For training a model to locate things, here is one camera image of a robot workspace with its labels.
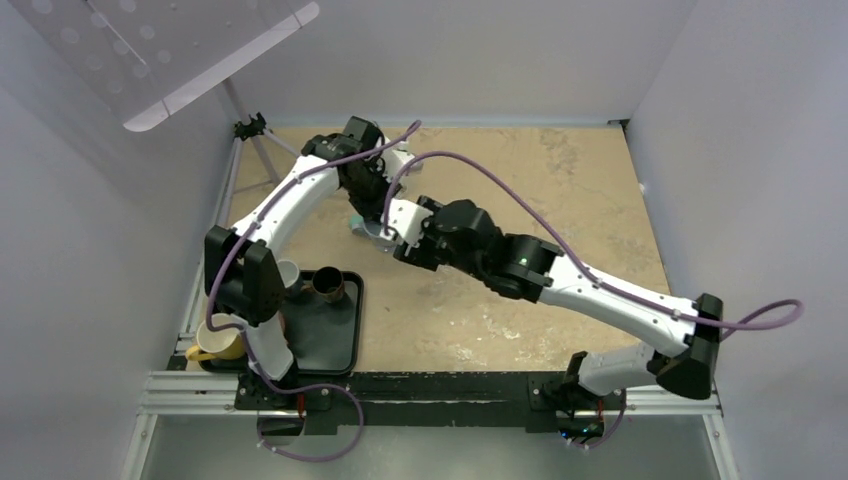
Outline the brown mug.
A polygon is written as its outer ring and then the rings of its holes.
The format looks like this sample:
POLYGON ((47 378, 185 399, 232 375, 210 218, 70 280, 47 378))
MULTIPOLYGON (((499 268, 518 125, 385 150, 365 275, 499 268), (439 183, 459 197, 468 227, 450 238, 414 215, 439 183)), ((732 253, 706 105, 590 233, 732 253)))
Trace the brown mug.
POLYGON ((338 303, 346 294, 344 275, 341 270, 332 266, 319 268, 313 272, 301 291, 315 293, 329 304, 338 303))

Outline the blue-grey mug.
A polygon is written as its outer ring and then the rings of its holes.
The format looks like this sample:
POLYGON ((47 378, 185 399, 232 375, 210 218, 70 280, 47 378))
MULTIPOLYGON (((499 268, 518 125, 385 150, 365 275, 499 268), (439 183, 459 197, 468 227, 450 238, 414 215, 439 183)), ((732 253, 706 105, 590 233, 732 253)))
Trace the blue-grey mug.
POLYGON ((300 296, 304 281, 299 266, 289 259, 282 259, 277 262, 277 268, 283 282, 285 296, 291 299, 300 296))

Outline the yellow mug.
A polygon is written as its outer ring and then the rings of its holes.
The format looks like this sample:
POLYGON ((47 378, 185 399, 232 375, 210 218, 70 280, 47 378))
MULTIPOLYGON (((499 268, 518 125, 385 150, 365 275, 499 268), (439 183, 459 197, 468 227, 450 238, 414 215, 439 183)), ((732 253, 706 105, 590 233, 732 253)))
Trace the yellow mug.
POLYGON ((188 361, 203 362, 212 360, 238 360, 246 355, 239 330, 225 325, 232 324, 234 318, 225 313, 216 313, 211 317, 213 331, 203 321, 195 334, 195 344, 189 347, 184 356, 188 361))

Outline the light grey mug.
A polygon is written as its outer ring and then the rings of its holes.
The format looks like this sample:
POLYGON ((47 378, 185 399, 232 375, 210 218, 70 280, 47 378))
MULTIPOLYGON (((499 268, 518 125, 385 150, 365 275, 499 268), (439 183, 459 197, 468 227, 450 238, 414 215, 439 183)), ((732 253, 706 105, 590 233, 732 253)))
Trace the light grey mug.
POLYGON ((379 223, 364 219, 364 229, 362 231, 351 230, 351 233, 355 236, 369 240, 371 244, 382 253, 392 253, 395 250, 396 244, 381 236, 379 223))

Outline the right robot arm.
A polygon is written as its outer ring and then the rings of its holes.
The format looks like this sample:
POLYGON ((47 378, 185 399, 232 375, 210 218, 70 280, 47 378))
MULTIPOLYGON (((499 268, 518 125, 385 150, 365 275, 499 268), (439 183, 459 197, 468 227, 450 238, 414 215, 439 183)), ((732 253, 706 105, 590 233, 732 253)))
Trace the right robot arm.
POLYGON ((578 268, 558 246, 508 234, 470 200, 442 205, 422 196, 394 199, 388 237, 397 260, 435 271, 449 266, 496 294, 581 313, 639 339, 606 353, 580 352, 561 381, 564 399, 584 407, 616 389, 656 384, 678 396, 706 400, 720 346, 715 322, 722 301, 650 291, 590 267, 578 268))

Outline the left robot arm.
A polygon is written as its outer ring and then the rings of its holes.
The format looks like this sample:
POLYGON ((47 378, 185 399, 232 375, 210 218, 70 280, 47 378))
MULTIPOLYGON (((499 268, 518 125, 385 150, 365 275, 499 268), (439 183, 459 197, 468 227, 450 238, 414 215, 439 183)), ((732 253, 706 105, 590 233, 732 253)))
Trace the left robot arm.
POLYGON ((391 138, 353 116, 342 131, 309 139, 281 183, 247 216, 206 233, 203 324, 241 340, 248 368, 261 380, 259 395, 272 408, 287 408, 298 395, 296 359, 277 319, 286 296, 278 254, 338 190, 361 216, 382 219, 384 199, 397 193, 391 183, 411 160, 408 139, 420 126, 415 121, 391 138))

